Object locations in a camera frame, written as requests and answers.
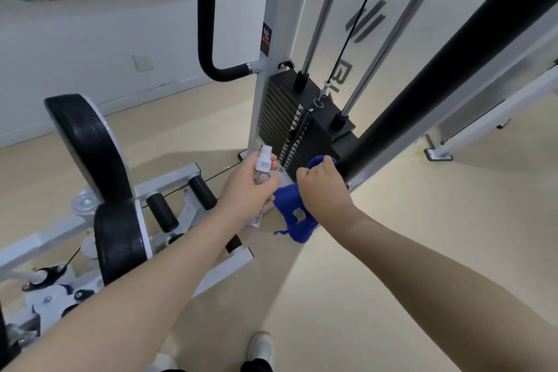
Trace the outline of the person's left hand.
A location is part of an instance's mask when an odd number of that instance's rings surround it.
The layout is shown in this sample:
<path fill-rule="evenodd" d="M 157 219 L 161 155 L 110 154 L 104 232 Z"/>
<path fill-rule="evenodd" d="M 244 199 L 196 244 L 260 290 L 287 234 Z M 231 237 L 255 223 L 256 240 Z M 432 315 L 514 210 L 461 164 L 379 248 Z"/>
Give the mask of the person's left hand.
<path fill-rule="evenodd" d="M 272 202 L 274 192 L 280 186 L 280 175 L 268 178 L 262 184 L 255 184 L 253 175 L 258 151 L 248 155 L 227 179 L 221 193 L 214 215 L 220 225 L 239 232 L 251 223 L 260 213 L 262 208 Z"/>

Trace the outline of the clear spray bottle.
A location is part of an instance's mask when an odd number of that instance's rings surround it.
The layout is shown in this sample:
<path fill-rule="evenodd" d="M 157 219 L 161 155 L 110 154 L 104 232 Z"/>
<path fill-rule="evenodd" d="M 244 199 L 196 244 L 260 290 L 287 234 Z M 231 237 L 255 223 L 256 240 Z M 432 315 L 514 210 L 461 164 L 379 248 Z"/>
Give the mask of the clear spray bottle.
<path fill-rule="evenodd" d="M 252 185 L 250 190 L 254 187 L 263 184 L 270 176 L 272 147 L 269 145 L 262 145 L 258 157 L 255 159 L 255 167 L 252 171 Z M 258 211 L 258 214 L 248 222 L 248 228 L 259 228 L 261 218 L 264 212 L 270 207 L 272 201 L 266 201 Z"/>

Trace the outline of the blue cleaning cloth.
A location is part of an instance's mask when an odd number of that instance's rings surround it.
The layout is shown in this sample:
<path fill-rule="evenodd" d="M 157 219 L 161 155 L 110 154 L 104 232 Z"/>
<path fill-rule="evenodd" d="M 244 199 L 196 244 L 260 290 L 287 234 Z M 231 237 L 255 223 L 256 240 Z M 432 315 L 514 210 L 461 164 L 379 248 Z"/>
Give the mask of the blue cleaning cloth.
<path fill-rule="evenodd" d="M 292 240 L 299 244 L 306 243 L 314 230 L 319 226 L 319 222 L 311 215 L 303 204 L 297 176 L 302 170 L 310 170 L 313 167 L 323 163 L 325 156 L 320 155 L 313 158 L 307 167 L 300 167 L 295 173 L 295 182 L 285 187 L 280 187 L 274 192 L 275 200 L 273 202 L 276 209 L 282 214 L 287 229 L 276 231 L 275 234 L 288 234 Z"/>

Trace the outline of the person's left forearm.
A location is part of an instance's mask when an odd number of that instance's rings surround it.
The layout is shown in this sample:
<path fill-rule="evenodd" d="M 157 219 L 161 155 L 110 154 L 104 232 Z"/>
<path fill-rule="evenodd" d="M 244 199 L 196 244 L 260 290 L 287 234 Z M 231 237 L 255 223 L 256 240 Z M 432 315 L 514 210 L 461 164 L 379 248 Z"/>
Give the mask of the person's left forearm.
<path fill-rule="evenodd" d="M 60 319 L 3 372 L 144 371 L 226 244 L 259 211 L 217 207 Z"/>

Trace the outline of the person's right forearm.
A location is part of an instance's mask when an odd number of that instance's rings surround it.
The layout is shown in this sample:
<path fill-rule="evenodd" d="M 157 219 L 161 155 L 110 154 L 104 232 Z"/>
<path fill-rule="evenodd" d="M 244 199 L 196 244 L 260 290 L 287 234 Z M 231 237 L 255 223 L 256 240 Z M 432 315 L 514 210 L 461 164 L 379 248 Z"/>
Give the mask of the person's right forearm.
<path fill-rule="evenodd" d="M 503 286 L 354 205 L 314 216 L 462 372 L 558 372 L 558 327 Z"/>

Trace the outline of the black weight stack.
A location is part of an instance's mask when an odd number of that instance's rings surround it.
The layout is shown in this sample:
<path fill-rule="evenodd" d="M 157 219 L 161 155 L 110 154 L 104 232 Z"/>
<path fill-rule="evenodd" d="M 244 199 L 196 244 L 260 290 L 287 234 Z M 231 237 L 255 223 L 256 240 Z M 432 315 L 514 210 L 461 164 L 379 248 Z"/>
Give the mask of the black weight stack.
<path fill-rule="evenodd" d="M 259 137 L 278 157 L 284 173 L 296 181 L 296 172 L 320 155 L 340 160 L 358 144 L 355 125 L 347 120 L 343 127 L 332 126 L 340 110 L 331 96 L 314 103 L 320 88 L 308 80 L 303 90 L 295 89 L 297 72 L 287 69 L 270 76 Z"/>

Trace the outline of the black foam roller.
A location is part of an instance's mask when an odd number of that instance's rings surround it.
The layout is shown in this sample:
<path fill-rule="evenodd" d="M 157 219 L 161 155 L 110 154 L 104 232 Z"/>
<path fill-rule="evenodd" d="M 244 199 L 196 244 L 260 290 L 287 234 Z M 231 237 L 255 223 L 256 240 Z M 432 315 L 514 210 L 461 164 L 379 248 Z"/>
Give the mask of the black foam roller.
<path fill-rule="evenodd" d="M 213 194 L 212 190 L 206 184 L 201 175 L 193 176 L 188 180 L 188 185 L 193 191 L 201 206 L 206 210 L 212 210 L 218 203 L 218 199 Z"/>
<path fill-rule="evenodd" d="M 161 193 L 152 193 L 146 198 L 147 206 L 164 233 L 179 227 L 179 221 Z"/>

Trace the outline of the red and black label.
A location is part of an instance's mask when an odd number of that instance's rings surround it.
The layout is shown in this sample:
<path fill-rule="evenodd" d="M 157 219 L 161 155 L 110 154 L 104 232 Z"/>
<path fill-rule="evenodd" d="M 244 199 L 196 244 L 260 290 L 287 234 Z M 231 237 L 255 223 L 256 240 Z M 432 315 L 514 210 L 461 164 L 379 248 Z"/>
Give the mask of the red and black label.
<path fill-rule="evenodd" d="M 269 49 L 271 45 L 271 37 L 272 37 L 272 29 L 263 22 L 262 24 L 262 33 L 261 33 L 261 44 L 260 44 L 260 51 L 266 57 L 269 57 Z"/>

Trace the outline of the small black seat pad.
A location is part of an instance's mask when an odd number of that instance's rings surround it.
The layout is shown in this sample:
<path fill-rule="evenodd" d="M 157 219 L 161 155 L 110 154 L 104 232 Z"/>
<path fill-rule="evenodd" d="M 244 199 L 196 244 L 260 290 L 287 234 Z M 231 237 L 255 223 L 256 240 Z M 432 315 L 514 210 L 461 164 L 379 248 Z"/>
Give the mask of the small black seat pad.
<path fill-rule="evenodd" d="M 94 214 L 93 229 L 104 286 L 153 256 L 142 207 L 136 199 L 101 204 Z"/>

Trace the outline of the white shoe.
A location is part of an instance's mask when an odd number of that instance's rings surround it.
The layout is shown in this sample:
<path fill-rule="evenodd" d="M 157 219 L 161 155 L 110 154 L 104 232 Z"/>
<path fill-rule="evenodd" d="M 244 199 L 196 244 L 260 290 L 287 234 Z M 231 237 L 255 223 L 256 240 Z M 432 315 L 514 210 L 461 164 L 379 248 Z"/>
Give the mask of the white shoe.
<path fill-rule="evenodd" d="M 254 334 L 247 346 L 240 372 L 274 372 L 273 342 L 267 332 Z"/>

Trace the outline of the large black seat pad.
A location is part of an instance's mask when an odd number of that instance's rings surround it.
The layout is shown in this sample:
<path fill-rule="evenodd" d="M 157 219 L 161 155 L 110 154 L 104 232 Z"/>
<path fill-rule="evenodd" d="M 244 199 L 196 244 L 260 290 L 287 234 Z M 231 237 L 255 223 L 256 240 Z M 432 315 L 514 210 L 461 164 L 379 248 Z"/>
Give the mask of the large black seat pad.
<path fill-rule="evenodd" d="M 44 106 L 100 203 L 136 198 L 122 151 L 99 108 L 82 94 L 48 97 Z"/>

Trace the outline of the long black padded bar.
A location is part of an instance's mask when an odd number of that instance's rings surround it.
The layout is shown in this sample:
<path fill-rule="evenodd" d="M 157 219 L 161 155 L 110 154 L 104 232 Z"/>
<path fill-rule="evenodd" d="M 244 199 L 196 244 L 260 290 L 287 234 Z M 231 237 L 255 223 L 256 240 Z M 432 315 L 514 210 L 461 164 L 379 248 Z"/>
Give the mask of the long black padded bar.
<path fill-rule="evenodd" d="M 354 190 L 558 26 L 558 0 L 485 0 L 337 163 Z"/>

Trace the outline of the frosted machine shield panel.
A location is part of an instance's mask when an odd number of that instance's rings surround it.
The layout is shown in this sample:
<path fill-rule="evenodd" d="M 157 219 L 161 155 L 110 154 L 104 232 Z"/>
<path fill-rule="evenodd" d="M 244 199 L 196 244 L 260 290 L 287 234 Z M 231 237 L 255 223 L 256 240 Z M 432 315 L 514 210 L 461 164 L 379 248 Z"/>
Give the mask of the frosted machine shield panel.
<path fill-rule="evenodd" d="M 349 33 L 346 24 L 359 12 L 363 1 L 332 2 L 310 66 L 310 78 L 317 86 L 323 86 L 330 76 Z M 343 53 L 342 60 L 352 65 L 352 69 L 345 77 L 346 66 L 341 65 L 338 77 L 342 83 L 333 84 L 338 92 L 332 91 L 332 99 L 340 109 L 349 100 L 410 0 L 368 0 L 360 19 L 365 19 L 380 1 L 385 3 L 352 37 Z M 361 136 L 484 1 L 423 1 L 350 112 L 356 136 Z"/>

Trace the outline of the white machine upright post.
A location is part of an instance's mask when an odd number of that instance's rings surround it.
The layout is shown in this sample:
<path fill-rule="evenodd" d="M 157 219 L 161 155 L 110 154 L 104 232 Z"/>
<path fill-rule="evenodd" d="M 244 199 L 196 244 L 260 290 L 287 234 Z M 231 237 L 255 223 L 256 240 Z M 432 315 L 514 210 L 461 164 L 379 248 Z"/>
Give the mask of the white machine upright post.
<path fill-rule="evenodd" d="M 291 58 L 304 4 L 305 0 L 266 0 L 262 30 L 270 30 L 271 39 L 269 43 L 261 43 L 260 57 L 256 63 L 259 73 L 255 82 L 248 147 L 238 153 L 241 161 L 260 148 L 260 122 L 269 78 L 282 70 L 280 63 Z"/>

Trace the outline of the white floor frame beam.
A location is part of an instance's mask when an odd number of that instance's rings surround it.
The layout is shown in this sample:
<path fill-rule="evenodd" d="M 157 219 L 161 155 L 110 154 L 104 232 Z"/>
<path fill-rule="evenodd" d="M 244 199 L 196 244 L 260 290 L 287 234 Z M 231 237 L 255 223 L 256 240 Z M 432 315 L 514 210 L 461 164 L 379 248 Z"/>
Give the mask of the white floor frame beam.
<path fill-rule="evenodd" d="M 552 66 L 540 77 L 479 117 L 445 143 L 436 148 L 425 149 L 423 152 L 430 162 L 450 162 L 453 160 L 453 152 L 464 148 L 492 129 L 504 127 L 513 116 L 556 91 L 558 91 L 558 65 Z"/>

